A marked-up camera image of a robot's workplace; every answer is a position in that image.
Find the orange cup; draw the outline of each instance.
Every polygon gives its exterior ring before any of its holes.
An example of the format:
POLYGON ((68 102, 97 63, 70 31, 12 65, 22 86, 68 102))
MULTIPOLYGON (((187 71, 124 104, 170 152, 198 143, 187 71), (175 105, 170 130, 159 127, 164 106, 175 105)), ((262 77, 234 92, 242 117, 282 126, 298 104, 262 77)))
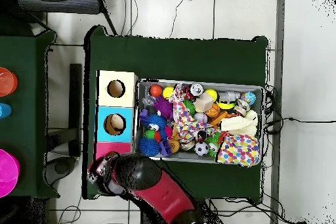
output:
POLYGON ((18 87, 18 79, 15 74, 6 68, 0 68, 0 97, 11 94, 16 87, 18 87))

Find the green table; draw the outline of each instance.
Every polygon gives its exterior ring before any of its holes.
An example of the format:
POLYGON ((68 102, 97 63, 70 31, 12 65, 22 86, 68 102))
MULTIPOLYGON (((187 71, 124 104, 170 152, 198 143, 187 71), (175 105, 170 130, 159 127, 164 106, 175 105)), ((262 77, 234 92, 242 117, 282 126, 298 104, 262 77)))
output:
MULTIPOLYGON (((84 128, 88 127, 84 141, 89 143, 83 145, 84 163, 87 158, 90 164, 93 157, 97 70, 134 72, 139 78, 264 87, 267 45, 265 37, 253 41, 111 37, 105 35, 102 26, 93 27, 85 37, 84 94, 89 95, 89 100, 84 102, 84 128)), ((181 185, 195 197, 260 200, 261 164, 252 168, 189 162, 168 164, 182 181, 181 185)), ((87 166, 83 165, 83 196, 92 198, 98 192, 86 181, 87 166)))
POLYGON ((17 90, 0 102, 12 114, 0 120, 0 148, 20 163, 20 175, 11 196, 58 197, 43 178, 46 153, 45 61, 54 32, 35 37, 0 36, 0 66, 14 72, 17 90))

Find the yellow ball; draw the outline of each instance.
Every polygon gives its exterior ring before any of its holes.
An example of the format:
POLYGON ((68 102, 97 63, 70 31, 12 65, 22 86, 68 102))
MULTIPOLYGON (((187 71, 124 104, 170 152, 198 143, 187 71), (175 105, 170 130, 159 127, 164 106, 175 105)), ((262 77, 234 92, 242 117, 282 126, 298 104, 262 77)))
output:
POLYGON ((235 105, 236 105, 235 102, 226 104, 226 103, 222 103, 222 102, 217 101, 216 103, 220 107, 220 109, 224 109, 224 110, 231 109, 231 108, 235 107, 235 105))
POLYGON ((207 93, 210 97, 212 97, 213 102, 217 100, 217 92, 214 89, 207 89, 204 91, 204 93, 207 93))
POLYGON ((174 91, 174 87, 171 87, 171 86, 166 87, 163 89, 162 95, 165 99, 168 99, 173 94, 173 91, 174 91))

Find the circular hole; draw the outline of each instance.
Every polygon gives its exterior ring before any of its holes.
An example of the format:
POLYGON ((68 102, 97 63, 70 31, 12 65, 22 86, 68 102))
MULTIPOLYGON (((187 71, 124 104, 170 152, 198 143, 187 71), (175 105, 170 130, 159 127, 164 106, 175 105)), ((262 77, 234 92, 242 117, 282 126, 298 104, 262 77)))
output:
POLYGON ((108 84, 107 90, 111 97, 119 98, 125 93, 125 85, 120 80, 112 80, 108 84))
POLYGON ((121 135, 126 128, 126 120, 120 114, 110 114, 104 120, 104 129, 110 135, 121 135))

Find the pink box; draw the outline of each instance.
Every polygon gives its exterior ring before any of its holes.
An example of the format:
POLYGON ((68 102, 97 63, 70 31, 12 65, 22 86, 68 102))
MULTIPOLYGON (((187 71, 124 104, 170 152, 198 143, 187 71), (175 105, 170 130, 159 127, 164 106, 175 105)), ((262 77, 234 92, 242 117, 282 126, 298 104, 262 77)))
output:
POLYGON ((105 156, 108 152, 111 151, 117 152, 119 154, 131 152, 131 143, 97 142, 96 159, 101 156, 105 156))

